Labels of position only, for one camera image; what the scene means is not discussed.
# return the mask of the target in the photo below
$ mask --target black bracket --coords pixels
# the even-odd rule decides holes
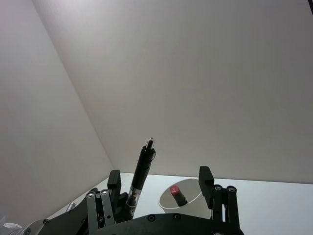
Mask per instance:
[[[214,185],[214,178],[207,166],[200,166],[199,185],[206,203],[211,209],[211,219],[223,222],[223,205],[225,206],[225,222],[239,228],[239,215],[237,205],[237,189],[234,186],[223,188]]]

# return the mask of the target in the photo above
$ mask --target black metal plate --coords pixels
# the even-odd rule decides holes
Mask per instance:
[[[98,229],[90,235],[244,235],[231,224],[184,214],[154,214]]]

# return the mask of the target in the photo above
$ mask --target silver part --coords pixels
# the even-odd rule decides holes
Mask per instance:
[[[135,213],[135,209],[136,209],[136,206],[138,204],[140,194],[141,194],[141,190],[136,189],[133,186],[131,186],[131,189],[130,189],[129,194],[128,194],[127,202],[126,202],[128,208],[129,208],[129,213],[131,215],[134,215],[134,213]]]
[[[90,192],[90,193],[88,193],[87,197],[91,198],[91,197],[93,197],[94,195],[95,195],[94,192]]]
[[[73,202],[71,202],[71,203],[68,205],[66,212],[68,212],[68,211],[74,209],[75,207],[76,207],[76,204],[73,203]]]
[[[109,191],[107,191],[107,190],[101,191],[101,195],[106,195],[106,194],[108,194],[108,193],[109,193]]]
[[[153,145],[155,144],[155,139],[154,138],[150,138],[147,141],[146,144],[146,149],[153,149]]]

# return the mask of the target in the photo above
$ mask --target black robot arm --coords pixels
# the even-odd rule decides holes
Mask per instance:
[[[211,209],[211,219],[184,214],[150,214],[132,219],[125,213],[127,193],[120,194],[119,170],[113,170],[108,189],[89,191],[74,209],[44,220],[38,235],[243,235],[239,227],[236,188],[214,184],[207,166],[201,166],[199,185]],[[223,218],[222,206],[225,206]]]

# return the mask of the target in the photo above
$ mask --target white cup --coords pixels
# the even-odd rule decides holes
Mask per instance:
[[[167,188],[158,201],[165,213],[181,213],[206,219],[211,217],[211,210],[207,207],[205,198],[202,196],[197,179],[182,180],[175,185],[179,187],[188,203],[179,207],[171,195],[170,189]]]

